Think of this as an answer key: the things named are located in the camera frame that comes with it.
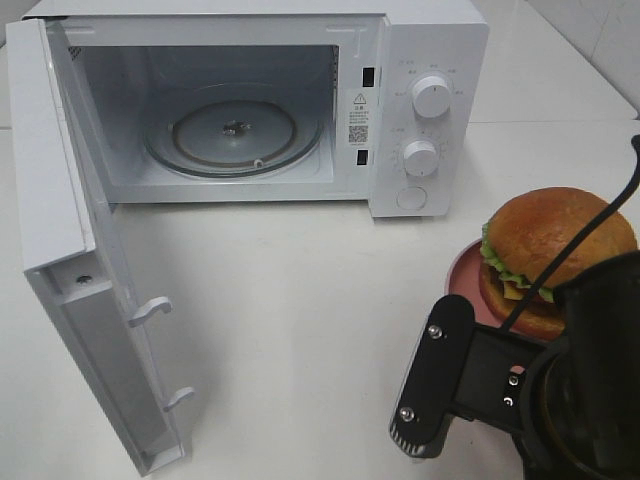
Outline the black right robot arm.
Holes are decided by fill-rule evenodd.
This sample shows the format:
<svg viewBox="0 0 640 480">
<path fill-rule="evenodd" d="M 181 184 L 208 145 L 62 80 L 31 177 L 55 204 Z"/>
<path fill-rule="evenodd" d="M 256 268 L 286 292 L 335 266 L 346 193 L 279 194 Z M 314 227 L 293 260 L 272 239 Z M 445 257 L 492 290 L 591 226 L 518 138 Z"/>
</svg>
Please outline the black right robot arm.
<svg viewBox="0 0 640 480">
<path fill-rule="evenodd" d="M 554 291 L 565 341 L 536 385 L 534 430 L 551 457 L 522 446 L 527 479 L 639 476 L 639 254 L 592 266 Z"/>
</svg>

